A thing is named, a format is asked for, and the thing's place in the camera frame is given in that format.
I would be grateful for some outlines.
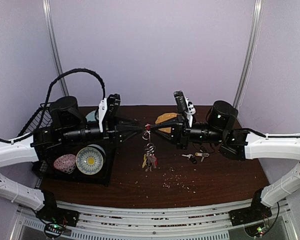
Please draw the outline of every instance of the white robot arm segment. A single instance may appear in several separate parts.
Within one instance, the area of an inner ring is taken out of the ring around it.
[[[244,147],[246,159],[275,158],[300,161],[300,133],[266,134],[266,137],[249,133]]]
[[[0,173],[0,197],[38,211],[44,207],[44,194],[8,179]]]
[[[300,162],[278,181],[262,190],[261,203],[270,208],[298,189],[300,189]]]
[[[37,157],[36,151],[30,146],[33,143],[33,136],[15,142],[13,144],[0,142],[0,168],[25,163],[25,162],[37,162],[39,159]]]

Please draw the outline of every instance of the metal frame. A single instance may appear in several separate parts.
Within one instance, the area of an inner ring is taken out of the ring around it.
[[[49,38],[50,38],[50,44],[52,48],[53,53],[53,61],[55,65],[55,69],[58,75],[62,74],[62,66],[60,61],[60,56],[57,48],[57,41],[55,36],[55,30],[54,25],[52,21],[52,15],[51,15],[51,9],[50,9],[50,0],[42,0],[43,3],[43,12],[44,12],[44,18],[46,22],[46,27],[48,29]],[[61,84],[61,90],[64,96],[69,96],[68,88],[65,82],[65,79],[60,79]]]
[[[256,48],[256,42],[259,34],[260,29],[260,22],[261,22],[261,14],[264,5],[264,0],[255,0],[254,3],[254,12],[252,17],[252,24],[251,24],[251,32],[248,42],[248,48],[245,55],[245,60],[243,64],[243,69],[240,77],[240,82],[238,85],[238,89],[234,98],[233,107],[238,109],[242,96],[244,94],[244,89],[246,86],[246,82],[249,77],[249,70],[251,66],[252,57]]]
[[[251,199],[197,207],[131,209],[58,202],[58,207],[79,211],[77,227],[67,227],[63,237],[75,240],[195,240],[229,239],[232,227],[228,212],[248,207]],[[290,240],[298,240],[286,200],[279,202]],[[277,207],[272,208],[274,220]],[[9,240],[18,240],[23,226],[41,231],[44,225],[27,208],[19,207]]]

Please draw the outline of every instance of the brown wooden surface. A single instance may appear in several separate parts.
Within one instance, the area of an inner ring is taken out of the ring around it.
[[[196,106],[197,121],[204,122],[209,106]],[[86,114],[93,108],[85,107]],[[153,124],[163,113],[173,113],[175,106],[121,106],[120,112],[144,123]],[[108,187],[44,179],[41,188],[52,191],[57,200],[75,204],[117,208],[176,208],[205,206],[246,200],[253,197],[268,180],[258,160],[228,160],[219,153],[192,164],[169,142],[152,134],[158,158],[157,169],[141,168],[146,141],[141,135],[118,149]]]

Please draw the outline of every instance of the metal pole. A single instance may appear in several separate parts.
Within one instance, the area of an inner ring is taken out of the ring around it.
[[[52,48],[52,54],[53,54],[53,60],[54,60],[54,65],[56,72],[58,75],[62,74],[62,66],[61,66],[61,61],[59,57],[59,52],[57,48],[57,41],[56,41],[56,36],[55,36],[55,31],[54,31],[54,25],[52,21],[52,15],[51,15],[51,9],[50,9],[50,0],[43,0],[43,12],[44,12],[44,18],[46,22],[46,27],[48,29],[49,33],[49,38],[50,38],[50,44]],[[65,79],[62,78],[60,80],[61,84],[61,90],[64,96],[69,96],[68,88],[65,82]]]
[[[251,65],[251,60],[253,53],[255,51],[256,47],[256,41],[258,37],[258,32],[259,32],[259,27],[260,27],[260,21],[261,21],[261,13],[262,13],[262,8],[263,8],[263,0],[255,0],[254,3],[254,12],[253,12],[253,17],[252,17],[252,24],[251,24],[251,32],[250,32],[250,37],[249,37],[249,42],[248,42],[248,48],[246,51],[245,55],[245,60],[243,64],[243,69],[240,77],[240,82],[239,86],[234,98],[233,106],[237,109],[238,105],[240,103],[240,100],[242,98],[242,95],[244,93],[246,81],[248,79],[248,73],[249,73],[249,68]]]

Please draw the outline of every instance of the gray wall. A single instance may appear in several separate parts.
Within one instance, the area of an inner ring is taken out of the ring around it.
[[[57,76],[41,0],[0,0],[0,137],[15,137],[46,97]],[[61,96],[60,87],[54,96]],[[33,186],[31,163],[0,169]],[[0,198],[0,240],[8,237],[17,205]]]
[[[177,90],[210,105],[234,100],[254,3],[58,0],[51,12],[64,71],[97,71],[123,105],[174,105]],[[80,105],[99,103],[101,88],[91,76],[69,76],[67,85]]]
[[[300,132],[300,0],[265,1],[239,119],[243,126],[264,133]],[[271,183],[297,163],[285,159],[260,162]],[[288,203],[300,232],[300,190]]]

